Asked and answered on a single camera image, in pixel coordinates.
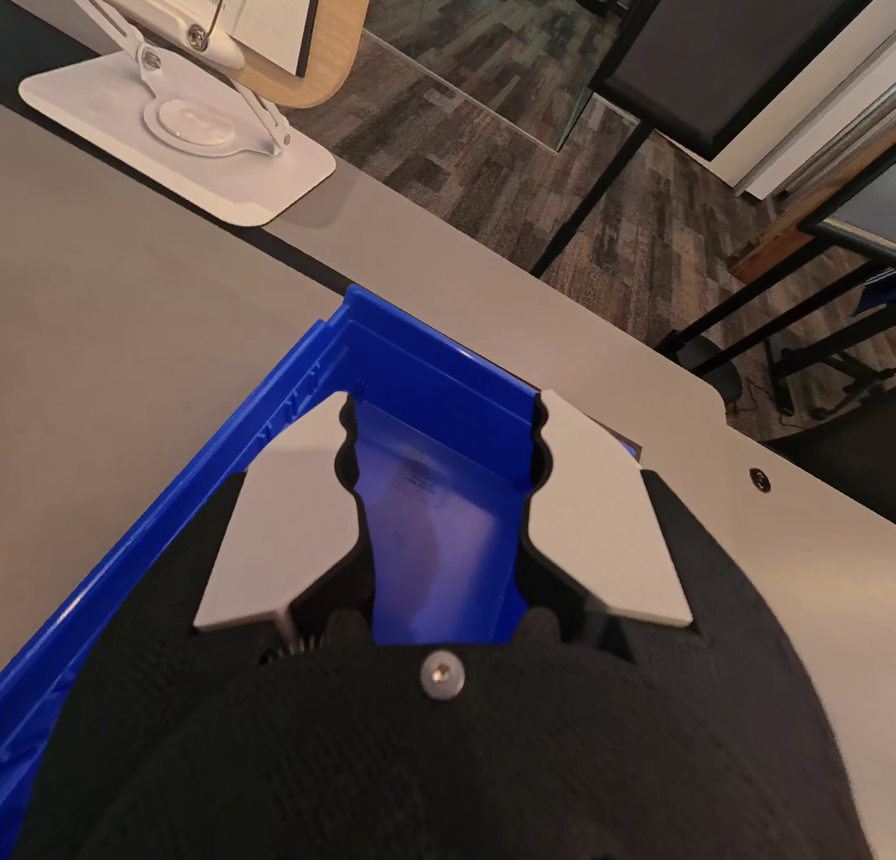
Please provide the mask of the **blue plastic bin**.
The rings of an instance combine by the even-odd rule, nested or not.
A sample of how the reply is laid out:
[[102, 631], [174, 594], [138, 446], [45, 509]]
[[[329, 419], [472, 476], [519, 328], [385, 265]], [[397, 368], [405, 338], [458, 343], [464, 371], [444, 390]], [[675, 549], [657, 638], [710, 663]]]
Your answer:
[[[245, 471], [357, 418], [322, 636], [200, 632]], [[351, 287], [2, 675], [2, 858], [633, 858], [637, 670], [518, 591], [531, 386]]]

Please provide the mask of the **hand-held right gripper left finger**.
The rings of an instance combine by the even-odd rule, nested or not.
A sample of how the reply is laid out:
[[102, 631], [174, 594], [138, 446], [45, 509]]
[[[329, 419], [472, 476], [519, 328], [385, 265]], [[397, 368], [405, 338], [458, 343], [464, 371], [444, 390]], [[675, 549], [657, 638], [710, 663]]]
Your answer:
[[335, 392], [250, 463], [196, 611], [200, 632], [265, 622], [291, 650], [325, 629], [361, 549], [353, 397]]

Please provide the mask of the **black framed whiteboard stand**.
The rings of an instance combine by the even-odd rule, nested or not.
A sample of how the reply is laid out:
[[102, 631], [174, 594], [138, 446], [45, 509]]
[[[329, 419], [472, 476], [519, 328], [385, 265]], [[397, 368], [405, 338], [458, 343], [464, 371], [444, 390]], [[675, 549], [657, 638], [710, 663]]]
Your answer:
[[[816, 364], [850, 378], [843, 398], [835, 406], [817, 407], [810, 412], [816, 421], [836, 416], [853, 402], [882, 394], [883, 385], [894, 378], [894, 367], [875, 370], [848, 351], [894, 327], [894, 304], [879, 305], [866, 317], [803, 348], [786, 347], [778, 334], [849, 292], [865, 287], [868, 281], [894, 274], [894, 153], [893, 148], [883, 153], [798, 222], [799, 233], [810, 238], [806, 245], [686, 328], [669, 333], [655, 351], [707, 380], [711, 373], [733, 363], [746, 351], [762, 346], [771, 399], [777, 411], [787, 418], [796, 413], [790, 377]], [[866, 260], [724, 350], [703, 337], [708, 329], [832, 248], [860, 254]]]

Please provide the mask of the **wooden display board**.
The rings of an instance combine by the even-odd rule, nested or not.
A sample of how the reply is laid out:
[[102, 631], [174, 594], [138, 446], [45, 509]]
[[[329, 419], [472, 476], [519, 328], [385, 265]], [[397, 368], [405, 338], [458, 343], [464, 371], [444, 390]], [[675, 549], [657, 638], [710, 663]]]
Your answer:
[[316, 0], [305, 75], [288, 74], [243, 43], [245, 66], [225, 70], [240, 86], [275, 105], [308, 109], [331, 99], [347, 80], [370, 0]]

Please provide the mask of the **dark stand base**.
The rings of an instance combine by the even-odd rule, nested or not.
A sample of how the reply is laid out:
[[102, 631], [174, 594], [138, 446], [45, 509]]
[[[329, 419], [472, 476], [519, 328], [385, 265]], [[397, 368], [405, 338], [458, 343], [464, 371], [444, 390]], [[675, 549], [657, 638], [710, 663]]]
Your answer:
[[[721, 351], [713, 340], [705, 336], [697, 336], [684, 345], [675, 354], [675, 361], [685, 370], [692, 372], [702, 363], [711, 359]], [[723, 363], [710, 373], [698, 376], [722, 397], [727, 408], [735, 408], [742, 398], [744, 384], [735, 364], [731, 361]]]

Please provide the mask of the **glass panel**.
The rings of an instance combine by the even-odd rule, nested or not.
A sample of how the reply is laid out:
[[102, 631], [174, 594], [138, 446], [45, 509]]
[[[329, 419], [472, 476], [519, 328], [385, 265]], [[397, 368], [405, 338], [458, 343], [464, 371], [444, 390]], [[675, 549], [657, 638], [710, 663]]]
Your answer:
[[559, 150], [633, 0], [371, 0], [366, 29]]

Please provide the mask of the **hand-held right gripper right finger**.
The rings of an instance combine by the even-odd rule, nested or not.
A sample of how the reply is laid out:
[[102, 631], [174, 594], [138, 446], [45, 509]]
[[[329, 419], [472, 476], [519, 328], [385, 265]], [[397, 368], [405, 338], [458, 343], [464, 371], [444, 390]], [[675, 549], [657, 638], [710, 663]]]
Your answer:
[[562, 642], [598, 642], [612, 619], [686, 630], [693, 611], [645, 470], [610, 429], [553, 390], [537, 393], [532, 489], [523, 502], [518, 591]]

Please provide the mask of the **black framed display panel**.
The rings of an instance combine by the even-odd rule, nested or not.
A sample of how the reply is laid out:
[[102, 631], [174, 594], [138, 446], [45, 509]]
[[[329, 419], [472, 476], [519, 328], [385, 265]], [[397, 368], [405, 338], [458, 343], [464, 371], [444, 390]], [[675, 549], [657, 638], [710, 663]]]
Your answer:
[[875, 0], [633, 0], [591, 89], [713, 160]]

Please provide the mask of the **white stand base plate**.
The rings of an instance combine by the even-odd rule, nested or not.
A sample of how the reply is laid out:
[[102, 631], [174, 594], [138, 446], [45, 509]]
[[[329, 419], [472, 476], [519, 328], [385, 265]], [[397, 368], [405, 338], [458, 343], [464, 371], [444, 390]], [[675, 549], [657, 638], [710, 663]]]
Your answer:
[[219, 221], [258, 227], [328, 180], [333, 154], [230, 79], [237, 40], [164, 0], [70, 0], [118, 50], [25, 78], [31, 108]]

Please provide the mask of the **black stand foot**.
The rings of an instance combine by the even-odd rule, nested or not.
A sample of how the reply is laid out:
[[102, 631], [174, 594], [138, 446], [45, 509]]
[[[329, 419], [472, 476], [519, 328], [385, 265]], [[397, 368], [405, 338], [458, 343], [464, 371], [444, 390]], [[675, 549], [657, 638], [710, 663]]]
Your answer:
[[540, 280], [545, 275], [554, 260], [566, 249], [587, 217], [596, 209], [609, 188], [632, 161], [638, 150], [644, 146], [644, 143], [651, 137], [653, 132], [654, 124], [647, 120], [641, 121], [633, 129], [622, 147], [610, 160], [572, 214], [557, 228], [541, 256], [533, 264], [530, 274], [534, 278]]

